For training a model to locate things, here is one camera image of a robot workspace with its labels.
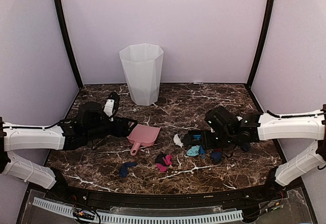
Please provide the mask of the pink paper scrap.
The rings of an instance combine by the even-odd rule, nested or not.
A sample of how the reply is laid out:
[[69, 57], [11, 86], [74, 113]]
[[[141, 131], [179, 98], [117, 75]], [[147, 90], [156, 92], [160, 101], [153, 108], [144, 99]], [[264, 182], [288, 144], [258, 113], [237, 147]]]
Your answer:
[[155, 159], [155, 164], [161, 172], [166, 172], [167, 168], [172, 165], [172, 159], [171, 154], [160, 153]]

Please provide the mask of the teal paper scrap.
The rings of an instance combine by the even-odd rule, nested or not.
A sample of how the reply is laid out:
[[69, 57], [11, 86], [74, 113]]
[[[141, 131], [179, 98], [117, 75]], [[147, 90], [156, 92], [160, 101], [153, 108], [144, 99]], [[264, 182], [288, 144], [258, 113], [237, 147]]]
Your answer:
[[192, 146], [189, 150], [187, 150], [186, 154], [189, 157], [198, 156], [200, 154], [200, 146], [199, 145]]

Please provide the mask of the white paper scrap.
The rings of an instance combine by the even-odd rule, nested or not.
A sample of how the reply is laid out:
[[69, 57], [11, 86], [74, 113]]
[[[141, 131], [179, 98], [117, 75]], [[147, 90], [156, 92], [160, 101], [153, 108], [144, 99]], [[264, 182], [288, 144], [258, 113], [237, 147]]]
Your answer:
[[174, 135], [173, 142], [174, 142], [175, 145], [179, 146], [180, 148], [183, 148], [183, 146], [184, 146], [184, 144], [181, 141], [181, 139], [179, 138], [178, 134]]

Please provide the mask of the pink plastic dustpan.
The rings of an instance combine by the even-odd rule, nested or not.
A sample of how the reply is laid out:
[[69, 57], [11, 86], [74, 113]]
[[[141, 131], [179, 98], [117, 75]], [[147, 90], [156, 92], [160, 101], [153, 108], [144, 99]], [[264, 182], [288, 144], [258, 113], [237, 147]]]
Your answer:
[[141, 146], [151, 147], [154, 145], [160, 132], [160, 127], [152, 127], [137, 124], [127, 137], [128, 141], [132, 144], [130, 150], [131, 156], [136, 156]]

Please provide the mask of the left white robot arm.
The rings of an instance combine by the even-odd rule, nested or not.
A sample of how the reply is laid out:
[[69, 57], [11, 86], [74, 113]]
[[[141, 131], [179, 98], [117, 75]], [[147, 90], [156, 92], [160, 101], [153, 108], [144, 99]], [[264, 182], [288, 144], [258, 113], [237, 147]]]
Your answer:
[[112, 135], [127, 137], [138, 124], [136, 120], [117, 117], [118, 106], [108, 100], [105, 106], [87, 102], [71, 120], [51, 126], [24, 126], [1, 122], [1, 174], [34, 183], [51, 192], [61, 202], [72, 197], [61, 172], [38, 165], [15, 153], [22, 149], [72, 151], [88, 142]]

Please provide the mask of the blue hand brush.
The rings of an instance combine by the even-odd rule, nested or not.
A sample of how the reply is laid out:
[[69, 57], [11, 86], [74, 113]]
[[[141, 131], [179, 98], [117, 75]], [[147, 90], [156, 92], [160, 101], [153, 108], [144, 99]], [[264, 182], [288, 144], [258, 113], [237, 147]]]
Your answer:
[[200, 156], [202, 159], [205, 159], [206, 158], [206, 153], [205, 153], [205, 150], [204, 150], [204, 148], [202, 146], [202, 142], [201, 142], [202, 135], [201, 135], [201, 133], [192, 131], [191, 136], [192, 136], [193, 146], [196, 146], [196, 145], [200, 146], [200, 154], [198, 156]]

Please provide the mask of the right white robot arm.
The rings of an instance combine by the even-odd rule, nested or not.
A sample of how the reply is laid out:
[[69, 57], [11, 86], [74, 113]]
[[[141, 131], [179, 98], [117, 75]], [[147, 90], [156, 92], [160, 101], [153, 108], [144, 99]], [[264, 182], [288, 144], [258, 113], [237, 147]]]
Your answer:
[[272, 139], [308, 138], [312, 144], [294, 159], [269, 171], [260, 196], [270, 201], [280, 188], [293, 180], [325, 165], [325, 108], [307, 113], [277, 115], [271, 111], [246, 114], [238, 117], [223, 106], [209, 110], [205, 122], [206, 131], [190, 131], [183, 143], [201, 144], [206, 148], [226, 148], [230, 145], [246, 151], [251, 143]]

